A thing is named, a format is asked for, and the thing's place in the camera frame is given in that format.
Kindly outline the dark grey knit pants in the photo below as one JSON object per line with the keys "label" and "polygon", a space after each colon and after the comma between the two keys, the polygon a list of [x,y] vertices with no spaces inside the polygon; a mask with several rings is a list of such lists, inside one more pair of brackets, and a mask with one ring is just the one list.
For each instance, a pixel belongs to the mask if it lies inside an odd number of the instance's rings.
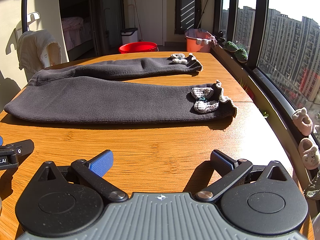
{"label": "dark grey knit pants", "polygon": [[134,83],[140,77],[203,69],[192,54],[103,61],[41,70],[5,111],[33,122],[131,124],[189,122],[236,116],[220,82],[195,86]]}

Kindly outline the pink baby shoe lower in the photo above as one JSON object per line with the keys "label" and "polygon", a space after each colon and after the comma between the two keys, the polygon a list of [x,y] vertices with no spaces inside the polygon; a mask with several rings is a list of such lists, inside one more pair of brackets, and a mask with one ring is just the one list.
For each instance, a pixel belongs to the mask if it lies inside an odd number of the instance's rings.
{"label": "pink baby shoe lower", "polygon": [[298,151],[302,158],[304,166],[308,170],[316,169],[319,166],[318,146],[312,143],[309,138],[303,138],[299,145]]}

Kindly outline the pink baby shoe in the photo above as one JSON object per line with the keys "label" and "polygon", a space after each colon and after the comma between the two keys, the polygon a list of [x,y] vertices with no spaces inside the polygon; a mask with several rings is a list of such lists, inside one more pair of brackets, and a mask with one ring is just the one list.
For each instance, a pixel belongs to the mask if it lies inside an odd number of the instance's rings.
{"label": "pink baby shoe", "polygon": [[311,134],[313,122],[310,119],[305,107],[297,109],[293,113],[292,121],[304,136],[309,136]]}
{"label": "pink baby shoe", "polygon": [[312,143],[309,138],[303,138],[299,145],[298,151],[302,158],[304,166],[308,170],[316,169],[319,166],[318,146]]}

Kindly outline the red flower pot with grass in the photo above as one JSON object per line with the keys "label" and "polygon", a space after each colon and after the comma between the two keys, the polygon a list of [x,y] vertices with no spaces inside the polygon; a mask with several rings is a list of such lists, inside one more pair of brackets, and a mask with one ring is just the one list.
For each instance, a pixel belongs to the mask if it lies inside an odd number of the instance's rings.
{"label": "red flower pot with grass", "polygon": [[239,85],[244,89],[244,91],[248,94],[248,96],[254,100],[254,93],[250,88],[250,81],[244,80],[244,79],[239,79],[238,80]]}

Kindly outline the pink baby shoe upper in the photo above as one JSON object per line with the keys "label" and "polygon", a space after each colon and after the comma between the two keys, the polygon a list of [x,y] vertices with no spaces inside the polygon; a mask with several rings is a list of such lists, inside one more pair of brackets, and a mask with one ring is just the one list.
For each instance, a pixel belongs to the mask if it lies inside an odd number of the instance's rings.
{"label": "pink baby shoe upper", "polygon": [[292,121],[304,136],[309,136],[311,134],[313,122],[310,119],[305,107],[297,109],[293,113]]}

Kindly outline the cream cloth on mop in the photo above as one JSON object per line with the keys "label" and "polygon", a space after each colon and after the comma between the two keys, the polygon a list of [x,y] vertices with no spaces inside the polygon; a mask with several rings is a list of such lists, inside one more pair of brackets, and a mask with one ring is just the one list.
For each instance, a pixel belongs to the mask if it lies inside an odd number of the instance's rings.
{"label": "cream cloth on mop", "polygon": [[26,31],[18,40],[19,68],[36,72],[62,63],[61,46],[46,29]]}

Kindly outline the green moss plant right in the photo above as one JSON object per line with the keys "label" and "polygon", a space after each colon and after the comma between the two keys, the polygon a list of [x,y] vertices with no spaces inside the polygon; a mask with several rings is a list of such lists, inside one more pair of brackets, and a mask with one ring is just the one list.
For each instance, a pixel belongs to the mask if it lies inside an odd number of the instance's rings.
{"label": "green moss plant right", "polygon": [[239,48],[235,53],[234,53],[235,58],[241,62],[241,63],[246,63],[248,60],[248,53],[244,48]]}

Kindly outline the green moss plant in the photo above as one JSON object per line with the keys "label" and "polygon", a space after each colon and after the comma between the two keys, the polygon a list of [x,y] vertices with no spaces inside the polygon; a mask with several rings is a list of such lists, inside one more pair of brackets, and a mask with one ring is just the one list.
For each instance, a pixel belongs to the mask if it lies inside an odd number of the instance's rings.
{"label": "green moss plant", "polygon": [[234,53],[235,58],[241,62],[241,63],[246,63],[248,60],[248,53],[244,48],[239,48],[235,53]]}
{"label": "green moss plant", "polygon": [[231,53],[234,53],[239,49],[237,45],[234,44],[232,41],[225,42],[223,48],[224,50],[227,50],[228,52],[231,52]]}

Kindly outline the green moss plant left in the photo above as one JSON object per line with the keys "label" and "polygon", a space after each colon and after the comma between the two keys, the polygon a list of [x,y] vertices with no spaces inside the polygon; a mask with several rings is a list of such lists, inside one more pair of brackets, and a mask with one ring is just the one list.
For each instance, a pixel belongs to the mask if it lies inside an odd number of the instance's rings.
{"label": "green moss plant left", "polygon": [[228,52],[231,52],[231,53],[234,53],[239,49],[237,45],[234,44],[232,41],[225,42],[223,48],[224,50],[227,50]]}

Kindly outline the pink bed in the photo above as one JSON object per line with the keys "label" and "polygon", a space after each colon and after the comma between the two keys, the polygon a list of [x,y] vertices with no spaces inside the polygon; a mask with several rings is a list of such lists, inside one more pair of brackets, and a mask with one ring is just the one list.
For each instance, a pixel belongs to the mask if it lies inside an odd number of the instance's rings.
{"label": "pink bed", "polygon": [[92,39],[91,24],[83,18],[62,18],[61,23],[67,51]]}

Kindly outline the red plastic basin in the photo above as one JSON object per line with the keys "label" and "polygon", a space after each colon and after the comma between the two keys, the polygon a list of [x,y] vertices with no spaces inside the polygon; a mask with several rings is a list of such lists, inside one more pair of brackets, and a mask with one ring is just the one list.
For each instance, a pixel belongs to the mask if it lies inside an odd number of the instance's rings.
{"label": "red plastic basin", "polygon": [[127,43],[119,47],[119,52],[121,54],[152,52],[152,51],[158,51],[157,44],[153,42],[146,42],[146,41]]}

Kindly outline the orange plastic bucket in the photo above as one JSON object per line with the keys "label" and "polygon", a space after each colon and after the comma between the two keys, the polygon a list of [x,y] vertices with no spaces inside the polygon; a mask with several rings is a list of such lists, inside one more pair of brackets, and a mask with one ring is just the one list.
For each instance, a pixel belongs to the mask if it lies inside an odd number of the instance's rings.
{"label": "orange plastic bucket", "polygon": [[184,32],[189,52],[210,52],[210,48],[217,46],[217,40],[211,33],[202,29],[188,29]]}

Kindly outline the white trash bin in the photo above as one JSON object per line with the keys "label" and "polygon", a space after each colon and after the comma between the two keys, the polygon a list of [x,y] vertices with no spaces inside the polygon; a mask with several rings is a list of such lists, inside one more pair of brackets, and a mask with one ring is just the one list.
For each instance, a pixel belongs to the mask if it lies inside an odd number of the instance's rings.
{"label": "white trash bin", "polygon": [[121,39],[123,45],[138,42],[138,28],[126,28],[121,30]]}

